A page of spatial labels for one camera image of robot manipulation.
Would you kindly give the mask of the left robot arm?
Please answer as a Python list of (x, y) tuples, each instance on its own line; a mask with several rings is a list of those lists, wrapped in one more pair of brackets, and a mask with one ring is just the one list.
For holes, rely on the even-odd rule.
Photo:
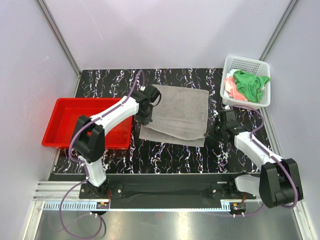
[(109, 181), (102, 164), (106, 135), (129, 117), (135, 117), (137, 123), (144, 126), (151, 123), (153, 104), (161, 99), (160, 91), (149, 85), (96, 115), (82, 115), (77, 119), (69, 150), (78, 155), (74, 161), (84, 166), (86, 184), (95, 197), (103, 198), (108, 193)]

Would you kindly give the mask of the grey towel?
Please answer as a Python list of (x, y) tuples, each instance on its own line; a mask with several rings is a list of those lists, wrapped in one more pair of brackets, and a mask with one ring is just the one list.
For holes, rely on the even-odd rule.
[(152, 142), (203, 147), (208, 126), (209, 91), (154, 85), (161, 100), (152, 110), (152, 122), (140, 127), (139, 138)]

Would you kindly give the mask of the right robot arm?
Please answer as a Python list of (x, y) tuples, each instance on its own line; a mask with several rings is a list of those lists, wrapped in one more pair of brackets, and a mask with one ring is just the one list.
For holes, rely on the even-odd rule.
[(210, 142), (228, 143), (243, 152), (257, 166), (259, 176), (240, 173), (227, 185), (228, 195), (239, 198), (244, 193), (259, 197), (268, 208), (294, 208), (303, 199), (298, 163), (283, 158), (263, 145), (254, 135), (260, 127), (248, 131), (233, 109), (218, 112), (213, 128), (207, 133)]

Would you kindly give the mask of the right aluminium frame post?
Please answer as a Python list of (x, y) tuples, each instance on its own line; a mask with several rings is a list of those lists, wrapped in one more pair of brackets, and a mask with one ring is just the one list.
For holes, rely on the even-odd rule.
[(274, 44), (276, 43), (277, 39), (279, 38), (280, 34), (285, 28), (285, 25), (289, 21), (291, 15), (293, 14), (294, 10), (296, 9), (297, 5), (299, 4), (299, 0), (290, 0), (287, 7), (285, 8), (280, 20), (278, 21), (273, 33), (271, 34), (264, 50), (262, 51), (259, 60), (265, 61), (268, 55), (270, 54)]

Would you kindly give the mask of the white plastic basket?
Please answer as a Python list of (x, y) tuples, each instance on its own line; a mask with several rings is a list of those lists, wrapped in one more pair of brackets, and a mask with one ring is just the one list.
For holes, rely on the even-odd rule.
[(260, 108), (265, 108), (270, 105), (271, 102), (271, 82), (268, 82), (262, 88), (263, 95), (259, 103), (254, 103), (250, 101), (241, 101), (234, 99), (225, 94), (225, 78), (231, 70), (242, 70), (247, 73), (253, 74), (257, 77), (268, 76), (271, 77), (270, 65), (264, 61), (257, 59), (246, 58), (241, 56), (227, 56), (224, 62), (222, 79), (220, 85), (220, 96), (222, 98), (222, 103), (224, 105), (229, 105), (230, 107), (242, 106), (245, 109), (258, 110)]

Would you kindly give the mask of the left aluminium frame post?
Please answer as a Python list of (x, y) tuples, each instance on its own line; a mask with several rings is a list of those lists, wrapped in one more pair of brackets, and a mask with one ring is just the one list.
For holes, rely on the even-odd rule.
[(55, 39), (57, 40), (61, 50), (63, 51), (65, 57), (67, 58), (67, 61), (69, 62), (72, 70), (76, 74), (77, 77), (79, 77), (82, 73), (81, 69), (79, 68), (78, 64), (76, 63), (75, 58), (73, 57), (65, 39), (63, 38), (63, 35), (61, 31), (59, 30), (59, 27), (46, 3), (45, 0), (35, 0), (36, 4), (38, 5), (41, 13), (43, 14), (49, 28), (51, 29)]

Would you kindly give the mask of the aluminium frame post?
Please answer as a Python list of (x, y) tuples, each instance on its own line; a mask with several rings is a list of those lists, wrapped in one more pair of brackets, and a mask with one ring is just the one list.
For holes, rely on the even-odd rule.
[(289, 21), (291, 15), (293, 14), (294, 10), (296, 9), (297, 5), (299, 4), (299, 0), (290, 0), (287, 7), (285, 8), (280, 20), (278, 21), (273, 33), (271, 34), (264, 50), (262, 51), (259, 60), (265, 61), (268, 55), (270, 54), (274, 44), (276, 43), (277, 39), (279, 38), (280, 34), (285, 28), (285, 25)]
[(81, 69), (79, 68), (78, 64), (76, 63), (75, 58), (73, 57), (65, 39), (63, 38), (63, 35), (61, 31), (59, 30), (59, 27), (46, 3), (45, 0), (35, 0), (36, 4), (38, 5), (41, 13), (43, 14), (49, 28), (51, 29), (55, 39), (57, 40), (61, 50), (63, 51), (65, 57), (67, 58), (67, 61), (69, 62), (72, 70), (76, 74), (77, 77), (79, 77), (82, 73)]

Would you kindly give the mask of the white towel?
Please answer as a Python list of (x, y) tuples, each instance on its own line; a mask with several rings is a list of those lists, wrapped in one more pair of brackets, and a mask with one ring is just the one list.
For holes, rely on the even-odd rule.
[(237, 71), (237, 69), (231, 69), (227, 74), (226, 78), (233, 77), (234, 73)]

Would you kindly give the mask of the green towel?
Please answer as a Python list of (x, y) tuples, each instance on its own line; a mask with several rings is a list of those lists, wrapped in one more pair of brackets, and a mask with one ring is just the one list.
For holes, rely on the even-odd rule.
[(265, 85), (271, 81), (269, 76), (256, 76), (243, 70), (236, 70), (233, 78), (237, 91), (253, 103), (260, 102)]

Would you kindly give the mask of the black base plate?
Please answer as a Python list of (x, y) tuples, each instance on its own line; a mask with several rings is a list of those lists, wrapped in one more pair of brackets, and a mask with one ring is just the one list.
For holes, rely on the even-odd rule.
[(169, 211), (222, 208), (224, 201), (254, 200), (236, 189), (232, 173), (109, 174), (99, 187), (83, 183), (81, 199), (110, 199), (112, 210)]

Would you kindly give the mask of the pink towel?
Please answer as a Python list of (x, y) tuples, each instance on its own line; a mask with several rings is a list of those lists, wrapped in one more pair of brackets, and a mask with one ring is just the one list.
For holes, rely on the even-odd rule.
[(231, 75), (224, 80), (224, 96), (239, 101), (248, 101), (246, 97), (237, 90), (235, 79)]

